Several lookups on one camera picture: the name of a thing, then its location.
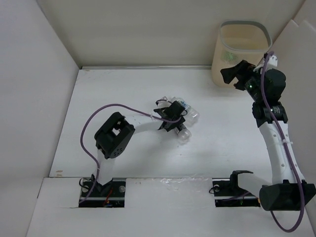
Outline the cream plastic waste bin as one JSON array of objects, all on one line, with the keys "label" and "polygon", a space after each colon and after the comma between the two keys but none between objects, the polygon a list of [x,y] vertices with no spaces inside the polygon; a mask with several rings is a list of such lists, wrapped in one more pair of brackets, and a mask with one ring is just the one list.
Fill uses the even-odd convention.
[{"label": "cream plastic waste bin", "polygon": [[221,61],[222,50],[237,54],[239,62],[246,60],[251,64],[258,65],[272,44],[273,41],[268,30],[259,22],[252,20],[228,20],[223,22],[219,28],[212,61],[213,82],[219,87],[233,87],[232,84],[224,83],[220,73],[221,69],[235,66]]}]

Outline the green white label bottle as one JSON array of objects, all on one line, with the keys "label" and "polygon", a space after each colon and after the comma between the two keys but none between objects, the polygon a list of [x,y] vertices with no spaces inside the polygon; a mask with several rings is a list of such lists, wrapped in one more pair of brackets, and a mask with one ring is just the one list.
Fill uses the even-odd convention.
[{"label": "green white label bottle", "polygon": [[171,102],[174,102],[174,101],[179,102],[185,108],[185,111],[187,113],[186,113],[186,115],[184,115],[184,117],[186,120],[186,124],[188,126],[193,126],[195,123],[198,122],[200,114],[197,110],[195,110],[184,99],[182,99],[180,97],[172,97]]}]

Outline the green plastic soda bottle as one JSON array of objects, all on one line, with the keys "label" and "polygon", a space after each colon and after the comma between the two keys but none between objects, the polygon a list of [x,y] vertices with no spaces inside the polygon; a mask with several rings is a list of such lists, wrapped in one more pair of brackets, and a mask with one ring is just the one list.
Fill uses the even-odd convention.
[{"label": "green plastic soda bottle", "polygon": [[220,58],[221,61],[229,65],[236,65],[239,62],[238,55],[227,50],[222,50]]}]

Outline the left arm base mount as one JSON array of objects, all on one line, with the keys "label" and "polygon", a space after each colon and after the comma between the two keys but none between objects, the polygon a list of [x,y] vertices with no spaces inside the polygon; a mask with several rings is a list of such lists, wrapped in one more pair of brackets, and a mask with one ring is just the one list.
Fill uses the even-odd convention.
[{"label": "left arm base mount", "polygon": [[81,187],[80,208],[124,208],[126,178],[113,178],[103,186],[96,183],[93,191],[87,197],[93,181],[93,175],[90,179],[81,178],[79,180],[79,186]]}]

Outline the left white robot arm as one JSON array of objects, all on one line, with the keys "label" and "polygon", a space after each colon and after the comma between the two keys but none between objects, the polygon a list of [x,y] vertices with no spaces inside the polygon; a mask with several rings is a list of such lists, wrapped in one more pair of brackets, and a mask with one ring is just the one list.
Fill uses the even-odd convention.
[{"label": "left white robot arm", "polygon": [[185,108],[179,102],[173,102],[168,107],[155,109],[159,117],[135,115],[123,116],[120,112],[113,113],[94,135],[98,150],[99,175],[95,176],[93,190],[100,196],[110,191],[113,178],[114,159],[126,149],[132,136],[155,130],[167,132],[179,127],[185,122]]}]

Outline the black label pepsi bottle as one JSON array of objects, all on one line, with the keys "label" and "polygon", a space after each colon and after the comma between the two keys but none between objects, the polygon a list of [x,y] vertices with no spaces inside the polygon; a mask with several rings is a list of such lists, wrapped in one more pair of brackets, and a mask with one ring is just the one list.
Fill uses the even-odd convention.
[{"label": "black label pepsi bottle", "polygon": [[180,124],[179,126],[175,127],[173,130],[176,133],[180,144],[186,144],[189,142],[192,134],[184,124]]}]

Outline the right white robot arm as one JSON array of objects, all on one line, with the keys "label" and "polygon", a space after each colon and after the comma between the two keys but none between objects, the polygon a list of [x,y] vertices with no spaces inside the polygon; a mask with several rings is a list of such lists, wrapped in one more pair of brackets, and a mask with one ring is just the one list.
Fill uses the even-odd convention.
[{"label": "right white robot arm", "polygon": [[221,69],[223,81],[247,91],[254,100],[252,114],[269,154],[272,183],[259,190],[266,211],[301,211],[315,196],[314,184],[308,184],[297,166],[288,137],[288,117],[280,102],[286,87],[286,76],[279,70],[255,67],[242,60],[236,66]]}]

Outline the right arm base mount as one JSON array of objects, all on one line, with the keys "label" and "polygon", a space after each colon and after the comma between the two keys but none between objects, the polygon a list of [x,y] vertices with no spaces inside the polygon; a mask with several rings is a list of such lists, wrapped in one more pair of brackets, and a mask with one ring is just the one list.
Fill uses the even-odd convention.
[{"label": "right arm base mount", "polygon": [[209,193],[214,195],[215,207],[261,207],[259,199],[239,187],[240,174],[253,174],[248,170],[234,170],[229,178],[212,178]]}]

